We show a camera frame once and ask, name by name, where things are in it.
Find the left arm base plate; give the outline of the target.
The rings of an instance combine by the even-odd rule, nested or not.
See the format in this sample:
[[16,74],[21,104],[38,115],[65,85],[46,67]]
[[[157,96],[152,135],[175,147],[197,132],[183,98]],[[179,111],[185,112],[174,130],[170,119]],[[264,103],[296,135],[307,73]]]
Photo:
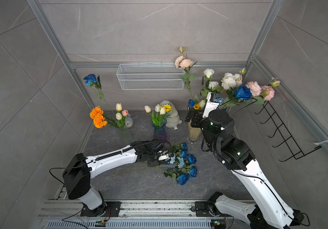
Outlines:
[[120,201],[108,201],[104,202],[102,206],[94,210],[90,210],[87,205],[83,204],[83,208],[81,211],[81,217],[118,217],[120,208]]

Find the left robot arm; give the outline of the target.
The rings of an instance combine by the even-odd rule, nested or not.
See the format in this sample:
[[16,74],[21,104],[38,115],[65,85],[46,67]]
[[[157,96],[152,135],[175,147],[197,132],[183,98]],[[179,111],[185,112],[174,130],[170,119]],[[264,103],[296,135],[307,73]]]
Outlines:
[[172,156],[168,141],[135,141],[121,149],[96,156],[76,154],[67,167],[51,168],[49,173],[64,185],[70,200],[82,202],[82,217],[110,217],[114,207],[107,205],[102,194],[91,185],[93,178],[136,162],[147,162],[148,167],[156,167],[169,163]]

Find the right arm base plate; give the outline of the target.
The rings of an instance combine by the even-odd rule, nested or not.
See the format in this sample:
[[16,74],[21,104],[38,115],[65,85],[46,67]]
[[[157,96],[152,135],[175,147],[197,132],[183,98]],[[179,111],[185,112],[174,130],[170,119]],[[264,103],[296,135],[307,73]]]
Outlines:
[[220,213],[214,203],[207,201],[196,201],[191,207],[191,211],[196,213],[197,217],[224,217],[225,214]]

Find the blue rose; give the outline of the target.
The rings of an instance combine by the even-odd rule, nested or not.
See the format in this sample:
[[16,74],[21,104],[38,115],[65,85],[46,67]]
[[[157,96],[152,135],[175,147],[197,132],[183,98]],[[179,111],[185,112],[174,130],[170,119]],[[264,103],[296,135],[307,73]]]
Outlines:
[[179,157],[182,159],[186,159],[187,158],[187,151],[186,150],[180,150],[179,151]]
[[84,77],[85,83],[94,90],[97,96],[103,100],[105,100],[104,93],[102,92],[102,84],[100,80],[100,76],[96,76],[95,74],[89,74],[88,76]]
[[177,165],[169,168],[162,168],[158,166],[157,168],[163,171],[165,177],[171,178],[179,185],[185,185],[190,179],[190,167],[179,167],[179,165]]
[[187,161],[188,161],[189,164],[193,165],[193,164],[196,163],[196,158],[195,158],[194,155],[192,155],[192,154],[188,154],[188,155],[187,155]]

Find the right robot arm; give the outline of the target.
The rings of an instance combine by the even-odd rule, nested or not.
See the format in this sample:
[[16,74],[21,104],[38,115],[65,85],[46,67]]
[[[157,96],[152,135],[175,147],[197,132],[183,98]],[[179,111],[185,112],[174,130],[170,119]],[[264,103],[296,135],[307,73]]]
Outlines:
[[203,110],[187,109],[186,122],[202,132],[202,146],[232,172],[255,201],[244,203],[215,192],[196,209],[214,217],[232,216],[253,229],[289,229],[303,225],[305,213],[291,208],[263,173],[249,146],[233,136],[234,119],[222,109],[228,104],[222,94],[209,92]]

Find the blue rose low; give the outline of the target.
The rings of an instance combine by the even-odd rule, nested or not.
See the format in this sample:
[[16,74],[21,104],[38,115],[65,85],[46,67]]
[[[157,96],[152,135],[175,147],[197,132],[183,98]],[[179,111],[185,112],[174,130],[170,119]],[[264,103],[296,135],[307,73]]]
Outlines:
[[191,167],[188,174],[189,174],[190,177],[197,177],[197,168],[196,168],[196,166]]

